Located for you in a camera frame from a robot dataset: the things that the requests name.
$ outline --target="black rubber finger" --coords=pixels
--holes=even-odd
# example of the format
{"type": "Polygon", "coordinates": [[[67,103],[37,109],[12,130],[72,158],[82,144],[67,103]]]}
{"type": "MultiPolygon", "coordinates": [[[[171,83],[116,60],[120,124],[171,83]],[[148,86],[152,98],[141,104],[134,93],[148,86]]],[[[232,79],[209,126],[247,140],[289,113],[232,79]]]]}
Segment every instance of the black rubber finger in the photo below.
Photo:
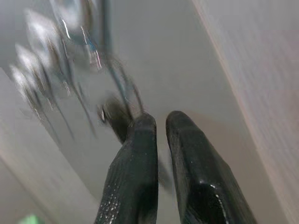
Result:
{"type": "Polygon", "coordinates": [[[256,224],[227,163],[183,112],[166,121],[183,224],[256,224]]]}
{"type": "Polygon", "coordinates": [[[110,165],[96,224],[154,224],[158,203],[156,122],[144,114],[110,165]]]}

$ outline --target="glossy black material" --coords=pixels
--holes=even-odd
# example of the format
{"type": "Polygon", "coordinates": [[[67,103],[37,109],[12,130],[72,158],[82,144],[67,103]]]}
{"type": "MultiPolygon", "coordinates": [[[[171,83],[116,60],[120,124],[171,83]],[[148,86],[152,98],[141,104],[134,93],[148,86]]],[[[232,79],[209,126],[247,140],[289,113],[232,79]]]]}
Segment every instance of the glossy black material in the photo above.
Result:
{"type": "Polygon", "coordinates": [[[256,224],[227,163],[182,112],[166,121],[183,224],[256,224]]]}
{"type": "Polygon", "coordinates": [[[154,224],[158,203],[155,120],[144,114],[129,127],[112,162],[95,224],[154,224]]]}

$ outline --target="wooden surface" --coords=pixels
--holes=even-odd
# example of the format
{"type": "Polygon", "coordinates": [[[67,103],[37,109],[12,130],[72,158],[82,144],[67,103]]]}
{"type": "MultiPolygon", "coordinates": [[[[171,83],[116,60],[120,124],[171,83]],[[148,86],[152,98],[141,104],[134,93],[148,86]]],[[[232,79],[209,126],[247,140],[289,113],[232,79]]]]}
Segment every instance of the wooden surface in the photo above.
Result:
{"type": "Polygon", "coordinates": [[[285,215],[299,223],[299,1],[193,0],[285,215]]]}
{"type": "Polygon", "coordinates": [[[98,202],[3,70],[0,70],[0,95],[7,96],[2,97],[0,107],[3,161],[54,222],[93,223],[98,202]]]}

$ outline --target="white wall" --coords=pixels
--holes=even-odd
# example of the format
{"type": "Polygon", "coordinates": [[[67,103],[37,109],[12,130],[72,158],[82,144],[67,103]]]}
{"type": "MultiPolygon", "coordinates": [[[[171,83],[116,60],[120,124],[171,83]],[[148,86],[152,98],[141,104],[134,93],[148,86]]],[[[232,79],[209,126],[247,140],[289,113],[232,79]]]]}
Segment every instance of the white wall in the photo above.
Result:
{"type": "Polygon", "coordinates": [[[0,160],[0,217],[3,224],[16,224],[29,214],[39,216],[52,224],[42,207],[21,186],[15,176],[0,160]]]}

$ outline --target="green light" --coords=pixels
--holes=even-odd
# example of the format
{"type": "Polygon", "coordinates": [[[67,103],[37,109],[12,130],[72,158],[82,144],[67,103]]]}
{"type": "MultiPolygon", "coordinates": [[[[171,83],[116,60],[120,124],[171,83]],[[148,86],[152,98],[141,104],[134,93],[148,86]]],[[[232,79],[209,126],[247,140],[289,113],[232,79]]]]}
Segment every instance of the green light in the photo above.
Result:
{"type": "Polygon", "coordinates": [[[44,224],[44,222],[39,217],[30,215],[22,219],[18,224],[44,224]]]}

